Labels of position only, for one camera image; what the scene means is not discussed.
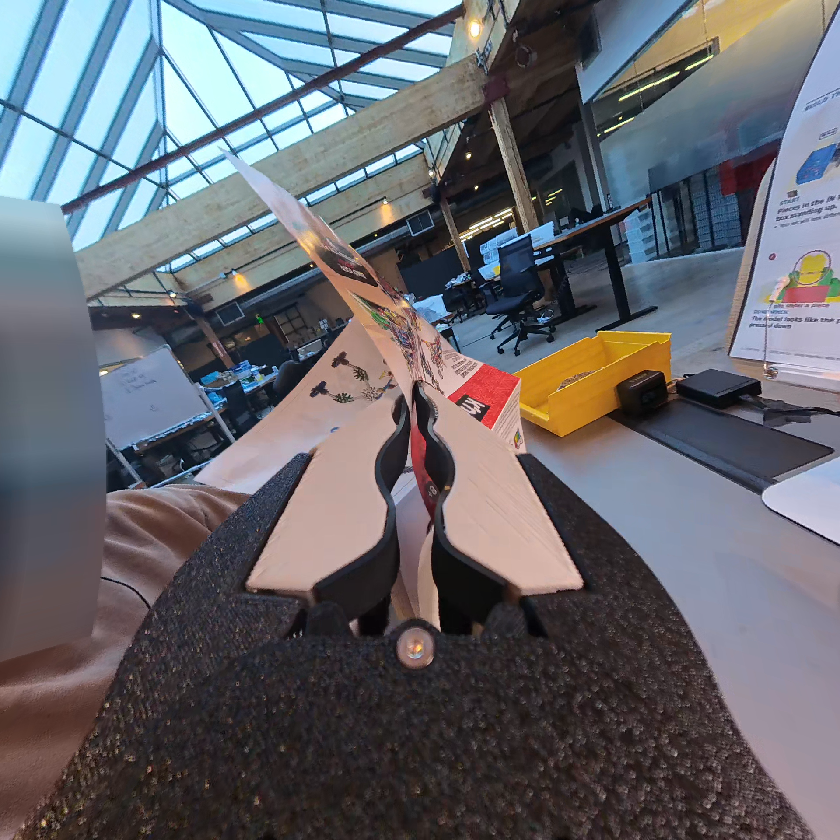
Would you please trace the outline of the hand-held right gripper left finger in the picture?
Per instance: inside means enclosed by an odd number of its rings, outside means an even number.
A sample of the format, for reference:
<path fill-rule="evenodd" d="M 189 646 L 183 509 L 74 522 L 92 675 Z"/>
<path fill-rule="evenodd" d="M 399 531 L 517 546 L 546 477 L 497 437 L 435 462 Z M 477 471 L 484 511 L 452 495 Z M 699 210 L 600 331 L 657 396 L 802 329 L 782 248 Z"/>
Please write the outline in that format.
<path fill-rule="evenodd" d="M 310 458 L 245 584 L 304 602 L 383 602 L 399 571 L 393 488 L 406 464 L 403 396 L 371 404 Z"/>

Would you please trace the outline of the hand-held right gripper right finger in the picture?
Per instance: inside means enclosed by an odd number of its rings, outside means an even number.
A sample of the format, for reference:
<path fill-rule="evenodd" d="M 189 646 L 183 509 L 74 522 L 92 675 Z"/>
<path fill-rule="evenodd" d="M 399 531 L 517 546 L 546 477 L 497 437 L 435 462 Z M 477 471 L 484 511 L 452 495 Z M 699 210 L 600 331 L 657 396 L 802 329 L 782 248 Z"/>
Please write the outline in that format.
<path fill-rule="evenodd" d="M 442 597 L 524 597 L 584 582 L 508 443 L 415 384 L 424 466 L 438 491 L 431 568 Z"/>

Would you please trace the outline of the yellow plastic bin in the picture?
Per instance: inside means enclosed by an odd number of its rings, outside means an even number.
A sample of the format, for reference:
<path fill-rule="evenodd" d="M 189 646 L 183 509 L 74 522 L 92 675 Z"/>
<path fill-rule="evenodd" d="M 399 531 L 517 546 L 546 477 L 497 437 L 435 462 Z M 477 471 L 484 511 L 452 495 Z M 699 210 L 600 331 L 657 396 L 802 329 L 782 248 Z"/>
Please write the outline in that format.
<path fill-rule="evenodd" d="M 619 407 L 616 388 L 643 371 L 671 379 L 669 332 L 599 331 L 516 372 L 521 417 L 563 437 Z"/>

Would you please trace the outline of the colourful instruction booklet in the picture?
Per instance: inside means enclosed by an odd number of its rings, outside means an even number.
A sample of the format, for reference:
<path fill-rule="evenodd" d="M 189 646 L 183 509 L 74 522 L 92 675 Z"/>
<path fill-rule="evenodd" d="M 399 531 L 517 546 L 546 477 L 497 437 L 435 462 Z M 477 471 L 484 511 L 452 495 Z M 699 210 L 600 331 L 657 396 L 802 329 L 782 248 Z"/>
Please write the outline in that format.
<path fill-rule="evenodd" d="M 411 434 L 407 457 L 412 459 L 413 474 L 420 492 L 428 499 L 431 511 L 432 529 L 424 547 L 429 548 L 429 573 L 432 576 L 431 549 L 433 541 L 434 514 L 438 501 L 438 490 L 429 478 L 424 456 L 426 444 L 417 428 L 414 407 L 415 384 L 422 384 L 426 393 L 436 391 L 465 410 L 503 438 L 516 456 L 524 454 L 524 442 L 519 411 L 520 384 L 516 377 L 503 371 L 474 362 L 452 351 L 445 344 L 439 332 L 427 324 L 414 308 L 393 287 L 379 280 L 373 269 L 346 243 L 339 239 L 331 228 L 310 209 L 301 204 L 287 191 L 273 183 L 266 175 L 244 163 L 238 157 L 228 154 L 228 159 L 245 178 L 248 185 L 266 203 L 270 211 L 284 228 L 297 240 L 304 251 L 314 259 L 341 297 L 348 303 L 353 318 L 341 333 L 336 343 L 346 342 L 355 333 L 364 335 L 362 349 L 373 347 L 390 372 L 397 397 L 403 396 L 410 408 Z M 341 426 L 350 424 L 361 413 L 352 414 L 344 407 L 354 405 L 360 398 L 354 394 L 331 392 L 331 380 L 326 377 L 307 385 L 303 380 L 274 410 L 283 421 L 276 439 L 262 445 L 258 441 L 259 427 L 254 427 L 253 442 L 247 437 L 239 439 L 207 470 L 208 478 L 216 487 L 232 488 L 232 478 L 247 467 L 251 468 L 253 480 L 264 474 L 270 465 L 270 457 L 284 453 L 292 444 L 310 442 L 312 432 L 304 431 L 306 424 L 324 436 L 301 461 L 301 467 L 292 471 L 297 477 L 294 487 L 286 497 L 282 510 L 270 517 L 271 532 L 261 540 L 254 563 L 248 570 L 245 584 L 257 559 L 272 533 L 299 479 L 316 449 Z M 362 382 L 363 396 L 369 404 L 383 398 L 389 399 L 382 388 L 371 380 Z M 328 414 L 310 416 L 306 405 L 316 399 L 330 399 L 342 409 L 333 416 Z M 420 618 L 427 624 L 439 627 L 446 634 L 467 634 L 473 624 L 480 625 L 487 634 L 495 636 L 521 636 L 528 632 L 528 618 L 520 602 L 521 597 L 442 597 L 438 594 L 431 600 L 419 602 L 426 612 Z M 261 592 L 261 595 L 277 595 Z M 377 634 L 381 631 L 375 621 L 385 620 L 383 602 L 305 602 L 308 608 L 319 603 L 335 604 L 346 619 L 357 620 L 363 634 Z"/>

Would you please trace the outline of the grey desk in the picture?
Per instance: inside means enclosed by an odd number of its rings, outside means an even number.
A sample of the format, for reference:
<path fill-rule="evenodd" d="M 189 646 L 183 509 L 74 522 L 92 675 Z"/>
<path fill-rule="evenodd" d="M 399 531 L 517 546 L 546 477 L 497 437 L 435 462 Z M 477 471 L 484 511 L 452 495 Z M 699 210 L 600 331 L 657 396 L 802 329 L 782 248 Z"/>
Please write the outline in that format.
<path fill-rule="evenodd" d="M 535 455 L 656 573 L 742 734 L 817 838 L 839 834 L 838 546 L 604 417 Z"/>

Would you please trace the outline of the black desk mat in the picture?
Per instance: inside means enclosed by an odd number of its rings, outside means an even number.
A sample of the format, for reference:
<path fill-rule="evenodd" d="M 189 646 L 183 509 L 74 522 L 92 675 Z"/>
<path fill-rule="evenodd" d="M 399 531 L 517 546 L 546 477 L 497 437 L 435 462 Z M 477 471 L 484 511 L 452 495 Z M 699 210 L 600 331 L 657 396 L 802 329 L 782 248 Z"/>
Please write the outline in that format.
<path fill-rule="evenodd" d="M 835 455 L 824 444 L 681 398 L 645 415 L 617 409 L 608 416 L 756 494 Z"/>

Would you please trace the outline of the wooden background desk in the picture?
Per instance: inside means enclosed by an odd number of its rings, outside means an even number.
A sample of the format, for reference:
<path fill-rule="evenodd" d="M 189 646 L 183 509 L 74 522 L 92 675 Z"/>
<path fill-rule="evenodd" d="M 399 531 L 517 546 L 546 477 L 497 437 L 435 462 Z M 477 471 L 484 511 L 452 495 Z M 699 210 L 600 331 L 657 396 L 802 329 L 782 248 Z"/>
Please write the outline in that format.
<path fill-rule="evenodd" d="M 646 317 L 648 314 L 656 312 L 658 309 L 657 306 L 650 306 L 640 309 L 639 311 L 631 311 L 622 268 L 618 262 L 616 247 L 612 236 L 612 228 L 614 226 L 617 226 L 636 211 L 640 211 L 648 207 L 651 202 L 652 197 L 646 196 L 645 199 L 641 201 L 635 202 L 627 207 L 614 209 L 589 222 L 577 225 L 570 230 L 563 232 L 561 235 L 534 247 L 535 255 L 542 256 L 543 252 L 551 250 L 552 257 L 558 259 L 560 257 L 559 247 L 561 245 L 570 244 L 582 236 L 596 236 L 599 245 L 602 247 L 605 254 L 608 275 L 610 277 L 612 292 L 618 313 L 617 320 L 600 327 L 597 330 L 598 332 L 616 330 L 630 322 Z"/>

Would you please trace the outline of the small black power bank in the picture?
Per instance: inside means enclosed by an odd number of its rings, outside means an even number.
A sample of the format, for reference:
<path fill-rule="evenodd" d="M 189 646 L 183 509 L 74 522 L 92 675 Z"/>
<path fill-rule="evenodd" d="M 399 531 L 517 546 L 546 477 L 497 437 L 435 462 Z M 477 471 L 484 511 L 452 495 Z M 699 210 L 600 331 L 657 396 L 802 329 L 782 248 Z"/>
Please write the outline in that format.
<path fill-rule="evenodd" d="M 644 416 L 669 401 L 668 379 L 662 371 L 640 371 L 616 385 L 618 408 L 628 416 Z"/>

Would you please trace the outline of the white whiteboard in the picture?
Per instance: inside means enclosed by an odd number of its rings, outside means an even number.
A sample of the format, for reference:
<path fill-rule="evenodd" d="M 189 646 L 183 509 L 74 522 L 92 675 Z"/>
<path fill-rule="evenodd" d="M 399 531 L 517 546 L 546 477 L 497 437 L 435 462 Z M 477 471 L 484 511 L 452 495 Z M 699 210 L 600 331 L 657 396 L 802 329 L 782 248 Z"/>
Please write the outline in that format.
<path fill-rule="evenodd" d="M 212 418 L 235 437 L 204 389 L 164 345 L 100 375 L 106 443 L 113 451 L 141 448 Z"/>

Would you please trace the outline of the black office chair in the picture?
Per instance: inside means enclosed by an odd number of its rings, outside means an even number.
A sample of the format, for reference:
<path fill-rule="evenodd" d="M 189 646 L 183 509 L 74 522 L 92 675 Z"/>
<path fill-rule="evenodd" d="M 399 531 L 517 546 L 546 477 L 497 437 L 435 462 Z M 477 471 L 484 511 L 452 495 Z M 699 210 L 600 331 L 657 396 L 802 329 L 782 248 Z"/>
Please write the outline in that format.
<path fill-rule="evenodd" d="M 544 287 L 537 271 L 534 249 L 531 240 L 512 242 L 500 248 L 500 297 L 486 306 L 486 314 L 491 317 L 502 316 L 518 331 L 516 336 L 509 336 L 497 346 L 499 354 L 504 354 L 504 346 L 515 340 L 513 353 L 520 355 L 520 344 L 531 335 L 542 335 L 551 343 L 557 329 L 556 318 L 540 316 L 534 305 L 543 299 Z"/>

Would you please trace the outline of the black power adapter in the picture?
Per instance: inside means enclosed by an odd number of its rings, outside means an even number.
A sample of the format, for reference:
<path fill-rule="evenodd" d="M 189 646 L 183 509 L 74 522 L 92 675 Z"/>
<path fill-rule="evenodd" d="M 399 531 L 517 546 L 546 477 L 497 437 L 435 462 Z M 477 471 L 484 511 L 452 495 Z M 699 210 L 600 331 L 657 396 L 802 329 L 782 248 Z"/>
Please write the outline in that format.
<path fill-rule="evenodd" d="M 752 377 L 708 369 L 689 374 L 675 383 L 675 393 L 694 403 L 721 411 L 743 397 L 762 395 L 762 385 Z"/>

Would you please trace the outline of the stack of white boxes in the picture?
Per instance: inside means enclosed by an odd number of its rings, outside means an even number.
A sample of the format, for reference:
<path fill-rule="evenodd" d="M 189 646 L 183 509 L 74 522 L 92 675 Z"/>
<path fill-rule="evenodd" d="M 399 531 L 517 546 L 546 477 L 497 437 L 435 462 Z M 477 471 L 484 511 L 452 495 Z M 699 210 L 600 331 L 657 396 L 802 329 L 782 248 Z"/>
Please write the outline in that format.
<path fill-rule="evenodd" d="M 499 262 L 500 248 L 505 247 L 512 242 L 518 242 L 519 240 L 530 239 L 532 249 L 542 249 L 545 244 L 552 240 L 556 235 L 556 226 L 556 222 L 548 222 L 534 228 L 526 234 L 518 234 L 515 229 L 509 229 L 498 236 L 487 240 L 479 247 L 479 252 L 483 258 L 483 265 L 489 266 L 491 264 L 497 264 Z"/>

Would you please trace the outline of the person's torso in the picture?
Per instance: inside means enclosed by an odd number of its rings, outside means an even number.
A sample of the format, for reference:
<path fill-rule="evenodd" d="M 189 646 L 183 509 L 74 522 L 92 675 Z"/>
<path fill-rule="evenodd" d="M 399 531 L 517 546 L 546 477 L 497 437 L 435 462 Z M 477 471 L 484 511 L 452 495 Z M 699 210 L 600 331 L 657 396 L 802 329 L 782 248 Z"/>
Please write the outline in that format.
<path fill-rule="evenodd" d="M 200 483 L 109 493 L 101 575 L 135 586 L 154 604 L 249 497 Z M 147 613 L 134 593 L 100 580 L 89 638 L 2 663 L 1 838 L 12 838 L 55 789 Z"/>

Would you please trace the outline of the stack of pale storage crates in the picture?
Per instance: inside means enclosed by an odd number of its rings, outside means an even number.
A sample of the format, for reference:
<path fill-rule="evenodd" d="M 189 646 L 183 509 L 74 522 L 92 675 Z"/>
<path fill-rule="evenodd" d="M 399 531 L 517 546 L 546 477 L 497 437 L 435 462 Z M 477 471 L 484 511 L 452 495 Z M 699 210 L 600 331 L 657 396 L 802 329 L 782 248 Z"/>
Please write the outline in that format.
<path fill-rule="evenodd" d="M 651 193 L 623 222 L 629 262 L 742 247 L 751 206 L 741 209 L 734 185 L 732 168 L 717 164 Z"/>

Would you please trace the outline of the printed instruction sheet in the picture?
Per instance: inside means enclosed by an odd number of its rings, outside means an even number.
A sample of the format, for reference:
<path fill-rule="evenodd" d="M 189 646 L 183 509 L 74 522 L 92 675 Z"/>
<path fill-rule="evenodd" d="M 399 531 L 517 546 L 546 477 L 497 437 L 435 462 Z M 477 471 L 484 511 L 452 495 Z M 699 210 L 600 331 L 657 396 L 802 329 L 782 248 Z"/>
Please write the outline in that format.
<path fill-rule="evenodd" d="M 839 23 L 808 66 L 770 174 L 728 354 L 751 375 L 838 393 Z"/>

